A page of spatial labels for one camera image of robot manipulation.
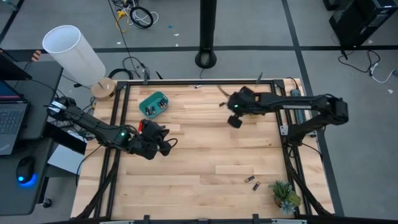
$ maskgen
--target green container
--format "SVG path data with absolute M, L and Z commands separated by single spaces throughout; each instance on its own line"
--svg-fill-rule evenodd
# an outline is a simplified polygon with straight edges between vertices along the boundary
M 166 101 L 166 107 L 164 108 L 160 108 L 160 106 L 158 105 L 158 103 L 164 100 Z M 150 114 L 147 115 L 145 108 L 155 108 L 156 114 Z M 156 118 L 159 114 L 163 113 L 163 111 L 165 111 L 167 108 L 169 107 L 169 99 L 160 91 L 157 91 L 156 93 L 152 94 L 150 97 L 146 98 L 144 101 L 142 101 L 139 104 L 139 110 L 141 110 L 141 112 L 145 115 L 145 117 L 149 118 L 149 119 L 154 119 Z

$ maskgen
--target wooden tabletop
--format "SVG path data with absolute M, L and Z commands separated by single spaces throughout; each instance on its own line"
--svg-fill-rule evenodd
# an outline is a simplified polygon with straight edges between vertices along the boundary
M 300 80 L 296 81 L 302 91 Z M 233 93 L 242 85 L 222 87 Z M 271 91 L 269 85 L 247 87 Z M 286 79 L 285 87 L 289 94 L 295 88 L 294 82 Z M 226 122 L 232 113 L 219 107 L 227 99 L 215 85 L 197 89 L 193 85 L 132 86 L 126 124 L 138 127 L 138 122 L 144 119 L 138 104 L 155 91 L 163 92 L 170 103 L 168 110 L 154 121 L 166 125 L 170 129 L 166 139 L 177 138 L 178 144 L 167 157 L 158 153 L 151 161 L 121 153 L 112 219 L 142 220 L 144 215 L 153 220 L 251 218 L 253 213 L 260 218 L 288 217 L 275 205 L 268 187 L 276 180 L 287 181 L 275 113 L 245 116 L 241 128 L 234 129 Z M 109 123 L 113 100 L 98 102 L 94 116 Z M 120 114 L 121 110 L 116 124 L 120 122 Z M 316 138 L 305 137 L 303 142 L 318 148 Z M 86 155 L 97 147 L 95 141 L 89 142 Z M 308 188 L 333 213 L 319 154 L 306 146 L 299 147 L 299 151 Z M 83 163 L 72 217 L 83 211 L 97 191 L 103 156 L 101 148 Z M 252 175 L 256 178 L 245 183 Z M 253 191 L 257 181 L 261 185 Z M 102 215 L 107 199 L 106 192 Z

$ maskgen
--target small plant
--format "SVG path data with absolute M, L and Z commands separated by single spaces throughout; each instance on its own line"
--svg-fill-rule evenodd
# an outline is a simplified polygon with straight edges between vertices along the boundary
M 295 211 L 295 208 L 301 204 L 301 198 L 292 190 L 290 183 L 277 180 L 269 186 L 274 191 L 274 200 L 276 205 L 284 214 L 288 215 Z

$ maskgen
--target laptop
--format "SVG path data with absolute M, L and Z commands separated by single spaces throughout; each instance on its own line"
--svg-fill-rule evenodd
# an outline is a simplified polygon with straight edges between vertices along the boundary
M 0 81 L 0 156 L 12 153 L 28 109 L 29 102 Z

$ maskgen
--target concrete floor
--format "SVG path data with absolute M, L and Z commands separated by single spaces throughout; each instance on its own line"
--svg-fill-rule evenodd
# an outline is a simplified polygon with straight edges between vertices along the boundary
M 298 42 L 301 46 L 334 46 L 333 31 L 328 25 L 331 15 L 321 0 L 287 0 Z M 148 30 L 130 27 L 125 34 L 128 47 L 197 46 L 199 43 L 199 1 L 142 0 L 142 6 L 160 15 L 158 23 Z M 0 28 L 9 11 L 0 10 Z M 398 45 L 398 13 L 393 15 L 371 38 L 372 44 Z M 0 47 L 6 50 L 41 49 L 43 36 L 64 24 L 77 26 L 95 48 L 115 48 L 116 53 L 98 54 L 107 73 L 121 68 L 127 53 L 116 30 L 108 3 L 95 0 L 31 0 L 26 1 L 12 23 Z M 215 45 L 293 46 L 282 0 L 219 0 Z M 398 68 L 398 50 L 376 51 L 381 62 L 375 76 L 383 80 Z M 193 59 L 196 52 L 135 52 L 151 71 L 164 78 L 198 78 L 200 69 Z M 205 70 L 203 78 L 302 78 L 293 50 L 217 51 L 218 63 Z M 349 123 L 330 126 L 326 143 L 344 213 L 347 217 L 386 218 L 398 220 L 398 160 L 395 149 L 395 119 L 398 100 L 398 77 L 385 84 L 376 83 L 367 74 L 338 63 L 340 51 L 303 51 L 308 77 L 314 94 L 331 93 L 349 104 Z M 40 60 L 52 60 L 44 54 Z M 349 63 L 366 69 L 365 51 L 349 56 Z M 74 88 L 62 78 L 59 89 L 75 98 L 78 105 L 89 103 L 90 92 Z M 76 187 L 74 178 L 50 180 L 47 194 L 54 206 L 25 217 L 0 217 L 1 223 L 43 223 L 66 220 L 72 209 Z

